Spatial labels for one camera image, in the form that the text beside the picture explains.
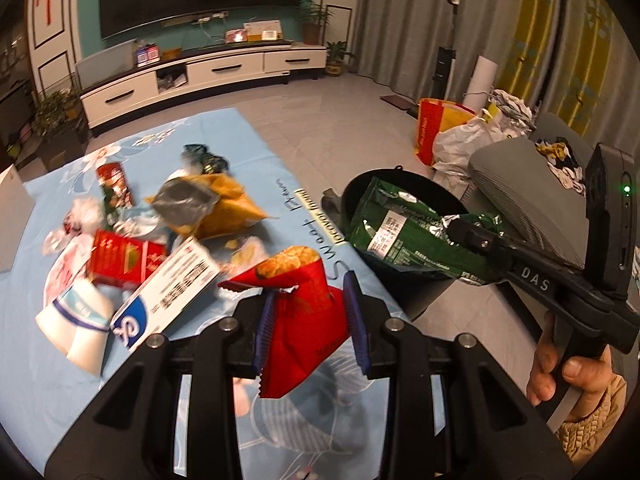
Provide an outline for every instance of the yellow snack bag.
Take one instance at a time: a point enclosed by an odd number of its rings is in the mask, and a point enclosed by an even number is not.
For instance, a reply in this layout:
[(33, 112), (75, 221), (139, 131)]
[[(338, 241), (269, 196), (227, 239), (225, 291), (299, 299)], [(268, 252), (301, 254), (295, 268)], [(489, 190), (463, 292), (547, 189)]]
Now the yellow snack bag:
[[(214, 238), (235, 234), (257, 224), (259, 221), (269, 216), (249, 197), (244, 187), (232, 177), (223, 174), (204, 174), (184, 176), (166, 182), (158, 194), (147, 198), (152, 207), (164, 219), (167, 225), (176, 233), (183, 237), (194, 236), (198, 240)], [(172, 196), (166, 192), (166, 186), (179, 188), (179, 193)], [(212, 192), (212, 199), (209, 204), (213, 204), (210, 212), (202, 208), (204, 216), (195, 214), (190, 222), (177, 223), (178, 218), (183, 218), (179, 210), (184, 209), (184, 201), (188, 200), (189, 190), (193, 190), (194, 195), (199, 195), (202, 190)]]

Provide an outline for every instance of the patterned cloth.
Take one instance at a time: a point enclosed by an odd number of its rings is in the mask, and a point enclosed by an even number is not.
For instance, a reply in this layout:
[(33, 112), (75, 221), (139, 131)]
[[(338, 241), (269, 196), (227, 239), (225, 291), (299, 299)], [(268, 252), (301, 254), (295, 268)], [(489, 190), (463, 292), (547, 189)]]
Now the patterned cloth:
[[(153, 195), (182, 166), (184, 144), (207, 144), (230, 162), (230, 173), (271, 219), (250, 229), (269, 253), (290, 245), (307, 245), (321, 253), (330, 285), (341, 286), (353, 269), (366, 294), (385, 301), (395, 316), (397, 304), (346, 242), (330, 238), (305, 205), (305, 193), (233, 109), (217, 110), (128, 137), (26, 184), (35, 209), (18, 248), (14, 268), (0, 274), (0, 421), (16, 446), (42, 472), (66, 430), (100, 387), (129, 356), (110, 337), (101, 378), (71, 364), (42, 334), (34, 320), (42, 309), (42, 291), (56, 256), (42, 256), (47, 233), (57, 228), (74, 198), (101, 192), (95, 168), (105, 162), (123, 165), (138, 202)], [(228, 258), (227, 238), (207, 242), (214, 257)], [(114, 288), (102, 289), (122, 304)], [(165, 331), (171, 339), (199, 333), (235, 309), (241, 296), (213, 287), (201, 294)], [(312, 471), (318, 480), (372, 479), (378, 474), (388, 381), (368, 381), (358, 368), (351, 340), (305, 382), (282, 399), (257, 397), (257, 381), (236, 383), (238, 439), (246, 480), (289, 480)], [(175, 450), (176, 471), (184, 474), (189, 381), (180, 392)], [(438, 428), (444, 424), (439, 388)]]
[(564, 137), (558, 137), (556, 142), (539, 139), (536, 149), (540, 155), (546, 157), (549, 169), (565, 189), (573, 189), (585, 196), (582, 168), (575, 160), (574, 152)]

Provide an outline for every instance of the yellow curtain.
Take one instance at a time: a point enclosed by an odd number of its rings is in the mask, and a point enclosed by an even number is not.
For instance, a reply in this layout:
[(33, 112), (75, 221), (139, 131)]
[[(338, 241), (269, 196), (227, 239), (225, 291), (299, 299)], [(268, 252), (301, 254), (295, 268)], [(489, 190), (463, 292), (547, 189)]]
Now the yellow curtain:
[(577, 133), (587, 130), (609, 65), (611, 52), (611, 9), (604, 0), (578, 0), (581, 20), (574, 56), (564, 59), (558, 84), (566, 88), (558, 92), (549, 111), (559, 116)]
[(556, 0), (521, 0), (518, 24), (496, 88), (529, 101), (534, 97), (552, 40)]

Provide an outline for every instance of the gray cushion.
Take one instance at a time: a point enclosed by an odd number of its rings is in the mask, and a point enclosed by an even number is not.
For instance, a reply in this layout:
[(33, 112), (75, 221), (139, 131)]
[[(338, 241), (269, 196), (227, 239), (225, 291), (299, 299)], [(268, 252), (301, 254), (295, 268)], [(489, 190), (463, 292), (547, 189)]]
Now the gray cushion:
[(586, 201), (558, 182), (532, 140), (507, 139), (485, 146), (471, 156), (469, 170), (473, 182), (525, 240), (584, 265)]

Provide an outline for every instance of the small box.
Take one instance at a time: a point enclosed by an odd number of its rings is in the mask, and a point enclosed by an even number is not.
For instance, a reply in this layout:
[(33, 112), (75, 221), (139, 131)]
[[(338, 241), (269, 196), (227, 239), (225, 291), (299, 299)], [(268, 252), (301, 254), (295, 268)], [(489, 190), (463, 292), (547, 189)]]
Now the small box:
[(117, 311), (113, 333), (133, 352), (167, 328), (219, 273), (209, 251), (188, 238)]
[(262, 32), (262, 40), (263, 41), (276, 41), (278, 39), (278, 31), (277, 30), (264, 30)]
[(15, 166), (0, 173), (0, 272), (14, 266), (15, 254), (35, 205)]
[(164, 245), (98, 231), (89, 259), (89, 278), (94, 283), (136, 290), (166, 257)]
[(145, 45), (136, 50), (138, 68), (160, 61), (160, 50), (154, 44)]
[(271, 20), (268, 22), (247, 22), (244, 24), (248, 41), (262, 41), (262, 33), (264, 31), (275, 32), (277, 39), (281, 40), (282, 24), (280, 20)]

